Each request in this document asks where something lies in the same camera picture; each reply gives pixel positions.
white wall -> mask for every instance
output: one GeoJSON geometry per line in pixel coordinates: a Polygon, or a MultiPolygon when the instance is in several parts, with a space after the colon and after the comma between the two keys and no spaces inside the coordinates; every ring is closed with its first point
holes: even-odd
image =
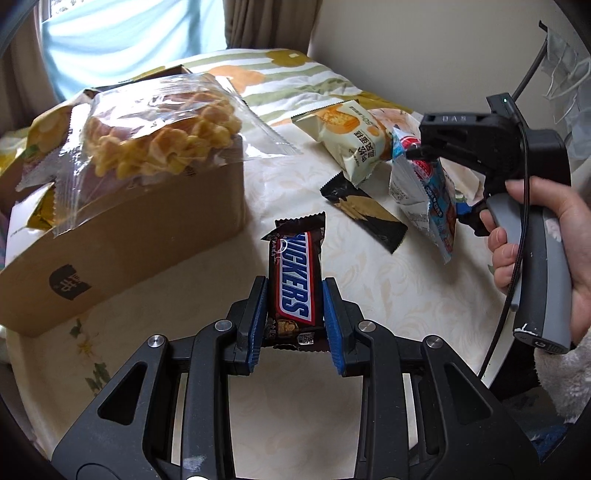
{"type": "MultiPolygon", "coordinates": [[[[309,54],[419,112],[487,112],[485,97],[512,93],[538,53],[539,20],[588,55],[553,0],[323,0],[309,54]]],[[[533,128],[553,126],[549,84],[538,71],[518,101],[533,128]]]]}

finger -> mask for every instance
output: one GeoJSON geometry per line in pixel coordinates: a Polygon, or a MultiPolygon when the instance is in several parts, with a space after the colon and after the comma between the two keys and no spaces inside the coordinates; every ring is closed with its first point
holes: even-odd
{"type": "MultiPolygon", "coordinates": [[[[523,180],[507,180],[505,187],[509,195],[518,202],[523,203],[523,180]]],[[[539,177],[530,178],[531,205],[548,207],[560,218],[566,210],[579,201],[581,201],[580,197],[569,186],[539,177]]]]}
{"type": "Polygon", "coordinates": [[[496,228],[495,221],[492,219],[492,215],[488,210],[483,210],[480,212],[480,219],[482,220],[482,223],[484,223],[484,226],[489,233],[491,233],[496,228]]]}
{"type": "Polygon", "coordinates": [[[492,253],[492,266],[495,268],[507,267],[515,263],[518,246],[515,244],[501,245],[492,253]]]}
{"type": "Polygon", "coordinates": [[[488,250],[490,250],[491,252],[494,252],[497,248],[499,248],[501,245],[505,245],[506,243],[507,232],[503,227],[495,228],[488,236],[488,250]]]}
{"type": "Polygon", "coordinates": [[[495,279],[495,285],[499,290],[506,292],[506,288],[511,283],[511,275],[513,275],[513,269],[515,264],[507,265],[506,267],[497,268],[493,275],[495,279]]]}

table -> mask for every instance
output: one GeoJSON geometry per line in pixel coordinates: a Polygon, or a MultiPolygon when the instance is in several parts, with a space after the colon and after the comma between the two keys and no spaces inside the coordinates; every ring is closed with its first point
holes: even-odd
{"type": "MultiPolygon", "coordinates": [[[[245,163],[249,220],[241,234],[38,338],[9,332],[22,400],[48,456],[93,393],[144,340],[155,333],[169,339],[194,335],[224,318],[232,302],[248,296],[254,277],[267,273],[268,243],[260,238],[279,218],[326,211],[323,276],[337,279],[342,297],[398,336],[442,336],[473,370],[479,369],[504,299],[487,266],[491,255],[485,239],[458,224],[454,258],[443,265],[435,246],[411,227],[401,246],[389,254],[321,197],[319,188],[339,172],[324,147],[294,125],[277,130],[303,155],[245,163]]],[[[389,165],[381,164],[362,188],[405,221],[388,196],[388,178],[389,165]]],[[[487,385],[511,339],[508,328],[487,370],[487,385]]],[[[339,377],[329,353],[264,349],[255,372],[231,377],[229,387],[238,476],[352,476],[361,379],[339,377]]],[[[407,404],[413,444],[409,395],[407,404]]]]}

blue gripper pad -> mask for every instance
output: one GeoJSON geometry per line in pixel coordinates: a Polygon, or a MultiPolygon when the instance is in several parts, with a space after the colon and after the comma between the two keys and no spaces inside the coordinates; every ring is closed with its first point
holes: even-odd
{"type": "Polygon", "coordinates": [[[265,284],[261,296],[256,305],[254,320],[251,330],[248,333],[248,369],[252,373],[259,361],[261,355],[262,337],[265,331],[267,321],[267,287],[269,281],[265,279],[265,284]]]}
{"type": "Polygon", "coordinates": [[[328,337],[330,354],[339,375],[345,373],[345,357],[343,353],[343,334],[336,317],[335,306],[329,293],[326,280],[322,282],[322,294],[324,297],[324,326],[328,337]]]}

window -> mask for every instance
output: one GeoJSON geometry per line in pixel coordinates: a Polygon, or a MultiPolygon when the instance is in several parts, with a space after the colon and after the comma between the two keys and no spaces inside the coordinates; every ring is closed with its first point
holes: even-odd
{"type": "Polygon", "coordinates": [[[58,99],[226,48],[223,0],[50,0],[43,55],[58,99]]]}

